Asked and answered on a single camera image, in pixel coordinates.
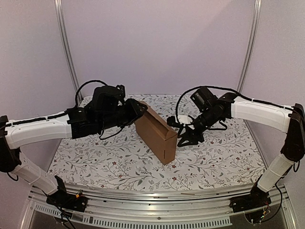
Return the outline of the brown cardboard box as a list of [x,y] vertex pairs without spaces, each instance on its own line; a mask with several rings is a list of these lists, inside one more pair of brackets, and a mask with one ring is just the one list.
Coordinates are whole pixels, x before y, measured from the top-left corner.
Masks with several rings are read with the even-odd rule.
[[137,134],[144,143],[166,165],[175,159],[177,133],[150,106],[144,115],[135,121]]

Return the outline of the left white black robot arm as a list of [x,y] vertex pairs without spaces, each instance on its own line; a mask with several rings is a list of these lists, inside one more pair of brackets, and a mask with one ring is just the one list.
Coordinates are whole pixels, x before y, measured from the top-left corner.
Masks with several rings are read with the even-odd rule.
[[21,146],[53,139],[77,139],[102,135],[106,129],[130,126],[148,107],[135,99],[125,99],[123,85],[105,85],[94,89],[92,100],[64,112],[26,120],[0,118],[0,170],[12,173],[42,190],[47,203],[58,208],[76,209],[87,200],[81,192],[69,194],[63,180],[51,176],[21,154]]

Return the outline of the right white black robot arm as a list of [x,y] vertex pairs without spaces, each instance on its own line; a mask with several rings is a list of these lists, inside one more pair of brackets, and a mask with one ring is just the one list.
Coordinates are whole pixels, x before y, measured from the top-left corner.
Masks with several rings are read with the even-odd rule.
[[197,86],[185,91],[179,98],[174,115],[167,123],[179,129],[179,147],[202,143],[205,131],[218,131],[228,127],[228,119],[270,128],[283,135],[284,143],[279,154],[269,163],[265,172],[256,180],[250,193],[233,197],[233,212],[268,207],[269,192],[293,170],[297,172],[305,156],[305,111],[301,104],[280,105],[269,101],[249,98],[240,92],[219,86]]

